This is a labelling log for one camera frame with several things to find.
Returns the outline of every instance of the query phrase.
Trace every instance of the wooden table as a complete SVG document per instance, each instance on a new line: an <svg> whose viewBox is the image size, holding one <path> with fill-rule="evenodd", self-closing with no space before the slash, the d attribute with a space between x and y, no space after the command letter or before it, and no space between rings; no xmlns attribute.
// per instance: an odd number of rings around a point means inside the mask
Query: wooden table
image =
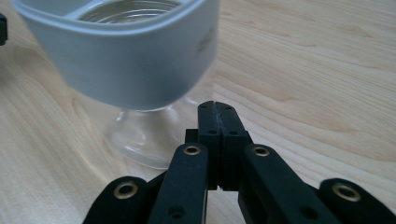
<svg viewBox="0 0 396 224"><path fill-rule="evenodd" d="M9 0L0 47L0 222L80 223L111 180L155 171L111 149ZM342 177L396 212L396 2L223 0L214 100L308 184ZM209 193L207 223L242 223Z"/></svg>

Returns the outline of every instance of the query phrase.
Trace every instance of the frosted glass cup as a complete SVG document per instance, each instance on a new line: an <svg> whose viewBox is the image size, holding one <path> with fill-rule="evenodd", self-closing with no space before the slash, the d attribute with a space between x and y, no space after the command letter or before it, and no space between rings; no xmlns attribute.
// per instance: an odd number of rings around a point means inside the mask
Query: frosted glass cup
<svg viewBox="0 0 396 224"><path fill-rule="evenodd" d="M120 109L106 131L111 145L132 160L166 168L169 156L154 147L176 148L169 142L180 137L172 129L182 129L183 111L200 103L187 93L215 58L219 0L12 3L69 86ZM130 130L120 137L117 127L125 129L120 120L126 119ZM148 139L154 131L163 136ZM111 142L114 132L130 142Z"/></svg>

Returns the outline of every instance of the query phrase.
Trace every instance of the cup rim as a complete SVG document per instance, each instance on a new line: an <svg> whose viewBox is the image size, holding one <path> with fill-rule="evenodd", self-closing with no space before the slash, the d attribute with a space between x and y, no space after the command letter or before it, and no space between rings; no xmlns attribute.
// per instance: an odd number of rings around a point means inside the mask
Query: cup rim
<svg viewBox="0 0 396 224"><path fill-rule="evenodd" d="M25 18L52 27L89 35L139 35L157 31L182 21L206 0L189 0L179 6L149 20L125 23L99 23L90 21L70 20L62 16L40 11L26 6L20 0L12 0L13 6Z"/></svg>

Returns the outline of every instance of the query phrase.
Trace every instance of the glass base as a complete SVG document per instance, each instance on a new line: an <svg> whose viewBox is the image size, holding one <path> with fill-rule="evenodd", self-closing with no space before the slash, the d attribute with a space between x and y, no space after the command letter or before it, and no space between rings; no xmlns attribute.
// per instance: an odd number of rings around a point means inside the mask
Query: glass base
<svg viewBox="0 0 396 224"><path fill-rule="evenodd" d="M132 161L167 169L186 129L197 128L197 106L212 100L213 80L205 77L186 96L152 111L122 109L76 92L88 116L96 121L106 142Z"/></svg>

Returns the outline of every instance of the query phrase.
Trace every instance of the black object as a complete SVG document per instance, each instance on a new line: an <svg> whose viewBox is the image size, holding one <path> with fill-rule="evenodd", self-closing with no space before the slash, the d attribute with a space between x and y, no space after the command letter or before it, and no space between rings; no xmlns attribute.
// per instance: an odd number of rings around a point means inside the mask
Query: black object
<svg viewBox="0 0 396 224"><path fill-rule="evenodd" d="M111 182L84 223L205 223L207 191L217 186L239 192L246 223L396 223L354 183L306 185L272 148L253 144L229 105L199 105L198 129L187 130L185 142L168 171L148 183L131 176Z"/></svg>
<svg viewBox="0 0 396 224"><path fill-rule="evenodd" d="M8 40L7 18L0 13L0 46L5 45L6 40Z"/></svg>

